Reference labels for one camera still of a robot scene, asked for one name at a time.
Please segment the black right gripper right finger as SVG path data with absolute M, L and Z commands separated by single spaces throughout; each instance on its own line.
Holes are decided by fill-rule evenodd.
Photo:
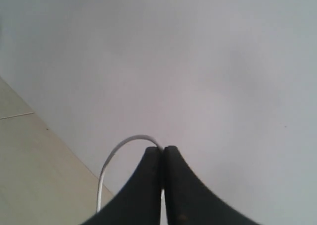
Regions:
M 176 146 L 163 151 L 164 193 L 169 225 L 256 225 L 212 193 Z

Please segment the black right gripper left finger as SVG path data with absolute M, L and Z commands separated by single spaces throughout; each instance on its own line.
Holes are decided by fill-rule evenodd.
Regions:
M 161 207 L 161 156 L 147 147 L 134 173 L 110 202 L 85 225 L 159 225 Z

